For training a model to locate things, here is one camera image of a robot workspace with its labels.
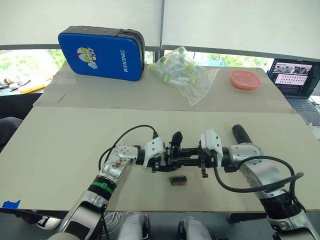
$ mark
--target cartoon logo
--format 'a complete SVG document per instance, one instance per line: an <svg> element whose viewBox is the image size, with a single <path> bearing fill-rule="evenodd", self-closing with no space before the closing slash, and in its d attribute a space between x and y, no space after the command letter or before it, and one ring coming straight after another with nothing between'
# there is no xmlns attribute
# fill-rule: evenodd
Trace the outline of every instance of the cartoon logo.
<svg viewBox="0 0 320 240"><path fill-rule="evenodd" d="M76 52L76 55L78 58L80 58L82 61L88 63L88 66L97 69L98 66L96 64L96 54L95 51L90 47L79 47L78 51Z"/></svg>

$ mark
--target plastic bag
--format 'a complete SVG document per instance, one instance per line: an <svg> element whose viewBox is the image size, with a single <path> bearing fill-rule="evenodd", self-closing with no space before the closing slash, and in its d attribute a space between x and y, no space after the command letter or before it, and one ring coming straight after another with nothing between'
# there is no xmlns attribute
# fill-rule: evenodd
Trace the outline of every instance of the plastic bag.
<svg viewBox="0 0 320 240"><path fill-rule="evenodd" d="M187 56L187 50L181 46L169 54L161 57L156 63L150 64L148 69L165 84L179 90L194 106L209 92L213 80L219 69L207 70Z"/></svg>

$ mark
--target green band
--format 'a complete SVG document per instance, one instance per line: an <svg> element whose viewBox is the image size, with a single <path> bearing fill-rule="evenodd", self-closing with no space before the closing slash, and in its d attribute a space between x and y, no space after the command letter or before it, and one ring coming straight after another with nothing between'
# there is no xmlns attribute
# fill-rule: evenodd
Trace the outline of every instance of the green band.
<svg viewBox="0 0 320 240"><path fill-rule="evenodd" d="M104 190L107 190L111 194L114 193L114 191L112 191L112 189L110 187L108 187L108 185L105 182L101 183L101 182L93 181L92 185L96 185Z"/></svg>

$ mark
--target sneaker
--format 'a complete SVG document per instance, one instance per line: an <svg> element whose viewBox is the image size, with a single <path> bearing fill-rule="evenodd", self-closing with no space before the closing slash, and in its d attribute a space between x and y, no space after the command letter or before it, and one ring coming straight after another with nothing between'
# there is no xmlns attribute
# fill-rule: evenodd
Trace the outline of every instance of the sneaker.
<svg viewBox="0 0 320 240"><path fill-rule="evenodd" d="M58 227L60 221L58 218L43 216L36 225L43 230L53 230Z"/></svg>

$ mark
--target blue tape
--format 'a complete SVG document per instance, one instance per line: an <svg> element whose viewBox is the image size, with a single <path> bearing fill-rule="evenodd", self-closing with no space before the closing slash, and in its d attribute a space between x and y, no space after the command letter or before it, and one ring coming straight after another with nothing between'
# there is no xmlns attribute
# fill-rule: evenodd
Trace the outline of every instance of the blue tape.
<svg viewBox="0 0 320 240"><path fill-rule="evenodd" d="M20 204L20 201L21 200L19 200L17 202L5 201L2 205L2 207L5 209L17 209Z"/></svg>

